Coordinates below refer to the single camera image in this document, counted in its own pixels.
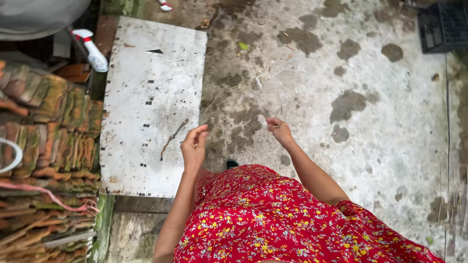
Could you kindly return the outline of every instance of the hand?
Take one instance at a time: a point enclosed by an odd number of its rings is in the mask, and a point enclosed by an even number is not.
[[[286,148],[290,144],[294,143],[291,130],[286,122],[278,118],[267,118],[266,123],[268,125],[268,131],[272,132],[276,140]]]
[[[185,172],[198,174],[205,160],[205,141],[208,135],[208,125],[202,125],[191,129],[183,143],[180,145],[183,156],[183,166]]]

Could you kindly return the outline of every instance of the black plastic crate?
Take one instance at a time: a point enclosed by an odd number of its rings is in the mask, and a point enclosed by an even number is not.
[[[417,15],[423,53],[468,47],[468,1],[438,1]]]

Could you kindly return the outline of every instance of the pink rope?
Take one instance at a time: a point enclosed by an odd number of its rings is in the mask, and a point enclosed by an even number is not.
[[[94,211],[96,211],[96,214],[97,214],[97,213],[99,213],[101,211],[101,210],[97,209],[97,207],[95,207],[96,202],[94,202],[93,200],[89,200],[89,199],[86,200],[86,203],[84,205],[82,205],[82,206],[80,206],[78,208],[67,206],[67,205],[63,204],[57,196],[52,194],[52,192],[50,190],[42,188],[40,186],[34,186],[34,185],[25,184],[25,183],[24,184],[11,184],[11,183],[0,182],[0,187],[8,188],[8,189],[23,190],[23,191],[39,191],[41,193],[46,193],[46,194],[48,194],[50,196],[52,201],[54,201],[55,203],[57,203],[61,207],[65,208],[65,209],[67,209],[69,211],[72,211],[72,212],[82,212],[82,211],[94,210]]]

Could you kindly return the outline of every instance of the woman's right hand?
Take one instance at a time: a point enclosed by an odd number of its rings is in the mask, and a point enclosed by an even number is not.
[[[286,122],[278,118],[267,118],[266,123],[268,125],[268,131],[273,133],[276,140],[284,147],[287,148],[289,145],[294,143],[291,130]]]

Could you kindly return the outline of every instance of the woman's left hand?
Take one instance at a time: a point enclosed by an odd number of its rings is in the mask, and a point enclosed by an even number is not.
[[[185,140],[180,145],[183,156],[183,166],[185,172],[195,172],[198,174],[205,160],[205,141],[208,132],[208,125],[202,125],[191,129]]]

